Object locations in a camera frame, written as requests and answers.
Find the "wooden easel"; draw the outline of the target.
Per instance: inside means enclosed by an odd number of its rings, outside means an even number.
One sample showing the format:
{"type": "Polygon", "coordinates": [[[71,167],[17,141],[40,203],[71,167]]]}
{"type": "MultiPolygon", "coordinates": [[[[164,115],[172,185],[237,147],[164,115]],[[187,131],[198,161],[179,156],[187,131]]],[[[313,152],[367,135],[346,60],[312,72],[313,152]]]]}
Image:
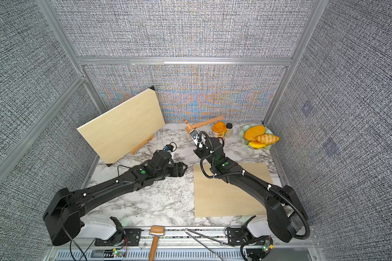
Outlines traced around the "wooden easel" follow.
{"type": "Polygon", "coordinates": [[[190,134],[192,131],[194,131],[197,128],[206,126],[208,124],[217,123],[217,122],[222,121],[222,120],[224,120],[224,116],[218,116],[218,117],[215,117],[215,118],[212,118],[212,119],[209,119],[209,120],[206,120],[206,121],[199,122],[199,123],[191,125],[186,119],[184,119],[184,123],[186,124],[185,131],[188,134],[190,134]]]}
{"type": "Polygon", "coordinates": [[[151,136],[147,137],[144,141],[139,143],[137,146],[135,146],[129,153],[131,155],[134,155],[136,152],[138,152],[143,146],[145,146],[149,141],[151,141],[155,137],[154,134],[151,136]]]}

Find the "wooden canvas board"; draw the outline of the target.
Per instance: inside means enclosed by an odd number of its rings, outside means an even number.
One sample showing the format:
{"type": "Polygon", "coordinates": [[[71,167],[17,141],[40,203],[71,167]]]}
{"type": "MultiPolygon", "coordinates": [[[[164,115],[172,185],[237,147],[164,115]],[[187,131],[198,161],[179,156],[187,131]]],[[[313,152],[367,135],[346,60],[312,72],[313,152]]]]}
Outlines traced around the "wooden canvas board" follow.
{"type": "Polygon", "coordinates": [[[164,125],[155,88],[150,87],[77,130],[103,162],[111,165],[164,125]]]}
{"type": "Polygon", "coordinates": [[[193,167],[195,217],[266,215],[265,207],[242,189],[221,179],[208,179],[193,167]]]}

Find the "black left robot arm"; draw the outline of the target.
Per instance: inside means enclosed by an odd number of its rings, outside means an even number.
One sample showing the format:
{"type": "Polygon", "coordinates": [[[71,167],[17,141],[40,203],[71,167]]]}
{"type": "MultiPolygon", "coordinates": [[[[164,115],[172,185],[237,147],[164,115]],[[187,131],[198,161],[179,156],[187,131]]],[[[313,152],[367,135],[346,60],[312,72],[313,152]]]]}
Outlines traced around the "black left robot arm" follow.
{"type": "Polygon", "coordinates": [[[57,191],[47,207],[43,220],[52,245],[64,245],[78,236],[91,237],[108,245],[118,245],[126,235],[120,221],[111,217],[105,232],[92,229],[84,216],[98,206],[124,194],[140,190],[167,177],[184,176],[188,166],[174,162],[166,151],[156,151],[150,160],[129,168],[123,174],[90,188],[57,191]]]}

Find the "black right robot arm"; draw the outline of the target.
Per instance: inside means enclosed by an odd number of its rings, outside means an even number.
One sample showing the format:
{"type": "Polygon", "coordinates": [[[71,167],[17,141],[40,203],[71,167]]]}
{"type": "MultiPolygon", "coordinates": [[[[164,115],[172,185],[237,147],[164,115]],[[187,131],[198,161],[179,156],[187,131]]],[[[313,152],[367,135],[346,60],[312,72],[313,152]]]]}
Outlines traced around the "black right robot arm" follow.
{"type": "Polygon", "coordinates": [[[246,171],[225,155],[222,138],[196,130],[189,135],[196,145],[194,152],[200,158],[203,175],[236,186],[260,202],[266,210],[268,226],[278,239],[288,243],[293,238],[310,237],[308,215],[292,187],[279,187],[246,171]]]}

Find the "small black-capped bottle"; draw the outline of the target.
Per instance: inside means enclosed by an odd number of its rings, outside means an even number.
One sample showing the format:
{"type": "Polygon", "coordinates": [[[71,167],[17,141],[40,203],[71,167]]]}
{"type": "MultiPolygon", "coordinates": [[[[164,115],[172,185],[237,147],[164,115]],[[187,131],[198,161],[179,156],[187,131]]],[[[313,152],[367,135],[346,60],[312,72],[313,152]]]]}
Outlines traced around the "small black-capped bottle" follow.
{"type": "Polygon", "coordinates": [[[231,137],[232,133],[233,133],[233,124],[232,123],[226,123],[226,133],[225,133],[225,137],[231,137]]]}

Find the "green plate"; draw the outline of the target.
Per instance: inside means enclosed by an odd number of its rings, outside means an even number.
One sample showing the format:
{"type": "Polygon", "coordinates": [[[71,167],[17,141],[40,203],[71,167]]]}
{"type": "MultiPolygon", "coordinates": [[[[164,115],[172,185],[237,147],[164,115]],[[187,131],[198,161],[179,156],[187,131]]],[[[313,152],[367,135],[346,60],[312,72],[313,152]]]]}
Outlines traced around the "green plate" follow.
{"type": "Polygon", "coordinates": [[[242,128],[239,134],[241,142],[254,150],[270,149],[272,145],[280,141],[280,137],[274,135],[263,125],[251,124],[242,128]]]}

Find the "orange mango toy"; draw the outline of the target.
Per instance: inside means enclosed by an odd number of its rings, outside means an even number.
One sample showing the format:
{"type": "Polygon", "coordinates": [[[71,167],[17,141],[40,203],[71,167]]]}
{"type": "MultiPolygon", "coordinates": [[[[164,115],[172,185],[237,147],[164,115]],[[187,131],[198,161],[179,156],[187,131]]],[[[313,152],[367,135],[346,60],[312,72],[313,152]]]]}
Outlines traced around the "orange mango toy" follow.
{"type": "Polygon", "coordinates": [[[253,126],[247,129],[244,133],[244,138],[248,141],[256,141],[256,137],[265,134],[265,127],[263,125],[253,126]]]}

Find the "yellow fruit toy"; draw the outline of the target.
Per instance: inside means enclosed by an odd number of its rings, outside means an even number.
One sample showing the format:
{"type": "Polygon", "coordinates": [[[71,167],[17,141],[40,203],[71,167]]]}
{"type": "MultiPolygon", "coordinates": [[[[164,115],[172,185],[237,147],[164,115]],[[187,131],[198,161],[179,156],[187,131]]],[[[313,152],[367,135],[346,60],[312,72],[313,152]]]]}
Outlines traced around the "yellow fruit toy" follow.
{"type": "Polygon", "coordinates": [[[250,141],[248,144],[249,144],[249,146],[251,146],[255,150],[262,149],[262,148],[266,147],[266,144],[263,144],[258,141],[250,141]]]}

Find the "striped bread toy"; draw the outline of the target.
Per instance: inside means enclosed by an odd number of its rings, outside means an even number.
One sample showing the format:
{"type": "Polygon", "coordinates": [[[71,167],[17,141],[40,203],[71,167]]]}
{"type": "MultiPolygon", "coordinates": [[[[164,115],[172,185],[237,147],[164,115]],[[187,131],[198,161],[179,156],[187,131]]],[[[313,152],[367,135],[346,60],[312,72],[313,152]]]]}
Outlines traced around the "striped bread toy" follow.
{"type": "Polygon", "coordinates": [[[266,133],[266,134],[262,134],[262,135],[257,136],[255,139],[257,142],[260,142],[264,145],[273,145],[280,140],[280,137],[266,133]]]}

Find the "wooden handled brush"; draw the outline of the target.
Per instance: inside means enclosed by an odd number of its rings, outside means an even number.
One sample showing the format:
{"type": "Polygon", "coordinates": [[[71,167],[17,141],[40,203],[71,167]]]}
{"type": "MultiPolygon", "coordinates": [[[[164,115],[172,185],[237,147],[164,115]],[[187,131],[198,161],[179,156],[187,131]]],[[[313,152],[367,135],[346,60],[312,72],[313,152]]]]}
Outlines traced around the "wooden handled brush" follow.
{"type": "Polygon", "coordinates": [[[154,261],[155,260],[155,255],[156,255],[156,250],[157,250],[157,245],[159,242],[159,237],[162,237],[165,235],[165,227],[163,226],[151,226],[150,233],[151,236],[153,236],[152,243],[151,243],[151,249],[149,253],[149,261],[154,261]]]}

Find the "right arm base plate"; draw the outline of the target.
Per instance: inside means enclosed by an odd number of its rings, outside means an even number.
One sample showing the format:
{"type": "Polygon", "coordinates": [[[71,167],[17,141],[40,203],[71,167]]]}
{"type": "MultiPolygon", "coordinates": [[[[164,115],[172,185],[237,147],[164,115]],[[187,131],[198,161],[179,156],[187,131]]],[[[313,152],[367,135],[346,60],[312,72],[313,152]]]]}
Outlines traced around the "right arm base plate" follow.
{"type": "Polygon", "coordinates": [[[241,246],[243,243],[265,237],[250,243],[250,245],[260,245],[273,236],[266,215],[252,216],[239,227],[226,227],[224,233],[228,243],[233,246],[241,246]]]}

